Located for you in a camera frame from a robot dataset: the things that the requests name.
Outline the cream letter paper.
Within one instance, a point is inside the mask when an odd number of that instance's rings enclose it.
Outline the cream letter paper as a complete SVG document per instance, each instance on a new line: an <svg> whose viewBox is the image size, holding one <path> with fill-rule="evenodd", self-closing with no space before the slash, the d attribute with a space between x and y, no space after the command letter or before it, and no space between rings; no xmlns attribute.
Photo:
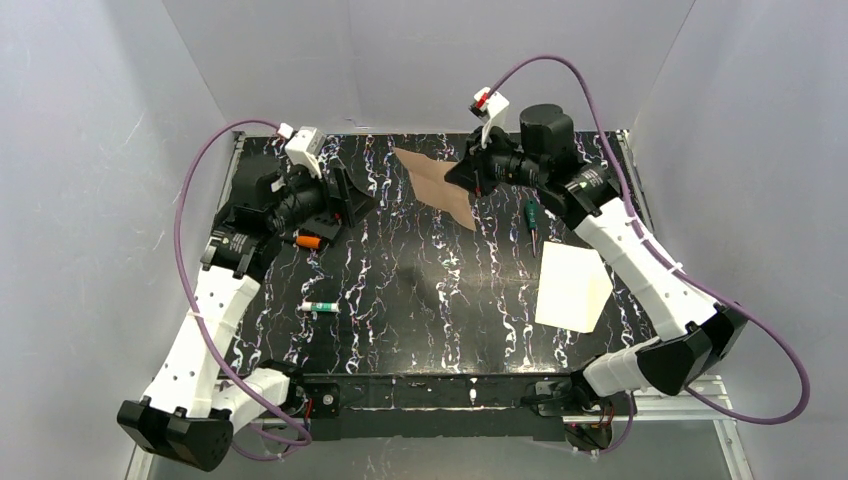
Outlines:
<svg viewBox="0 0 848 480"><path fill-rule="evenodd" d="M456 162L437 161L430 157L397 147L395 156L406 169L415 198L423 204L447 212L462 227L475 231L469 193L448 183L445 175Z"/></svg>

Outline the white green glue stick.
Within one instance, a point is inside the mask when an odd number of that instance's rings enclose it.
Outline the white green glue stick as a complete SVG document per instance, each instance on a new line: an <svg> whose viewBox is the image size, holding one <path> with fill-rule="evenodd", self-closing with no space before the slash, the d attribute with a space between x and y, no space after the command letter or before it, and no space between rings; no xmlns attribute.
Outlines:
<svg viewBox="0 0 848 480"><path fill-rule="evenodd" d="M302 302L297 309L301 312L317 312L317 313L331 313L338 314L340 312L340 306L338 303L334 302Z"/></svg>

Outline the white envelope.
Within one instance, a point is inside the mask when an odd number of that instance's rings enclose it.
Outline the white envelope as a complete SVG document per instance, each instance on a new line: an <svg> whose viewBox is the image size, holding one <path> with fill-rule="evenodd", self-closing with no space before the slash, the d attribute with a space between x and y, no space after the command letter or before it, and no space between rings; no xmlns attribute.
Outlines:
<svg viewBox="0 0 848 480"><path fill-rule="evenodd" d="M597 251L544 243L534 314L536 324L592 333L611 292L611 278Z"/></svg>

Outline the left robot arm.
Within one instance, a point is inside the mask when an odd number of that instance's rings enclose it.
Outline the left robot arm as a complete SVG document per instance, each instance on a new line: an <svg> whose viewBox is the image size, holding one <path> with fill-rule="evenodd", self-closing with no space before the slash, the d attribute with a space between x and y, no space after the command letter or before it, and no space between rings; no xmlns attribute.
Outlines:
<svg viewBox="0 0 848 480"><path fill-rule="evenodd" d="M307 231L332 244L375 207L340 162L315 176L270 156L237 172L216 213L189 309L159 372L117 422L144 451L209 472L234 435L264 413L305 404L291 393L292 365L267 361L241 378L224 356L259 293L284 235Z"/></svg>

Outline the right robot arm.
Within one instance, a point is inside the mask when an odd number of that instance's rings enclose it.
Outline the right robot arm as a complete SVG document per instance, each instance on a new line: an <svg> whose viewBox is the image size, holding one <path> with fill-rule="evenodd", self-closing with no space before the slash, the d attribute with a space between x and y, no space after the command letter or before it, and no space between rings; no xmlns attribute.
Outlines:
<svg viewBox="0 0 848 480"><path fill-rule="evenodd" d="M649 252L647 238L637 235L644 225L627 212L619 182L579 154L573 121L561 107L525 108L519 141L487 108L470 110L483 124L468 136L445 181L477 197L501 183L535 190L546 210L599 253L652 322L655 337L596 358L574 374L573 386L593 398L648 387L676 395L727 355L745 319L681 280L681 268L667 255Z"/></svg>

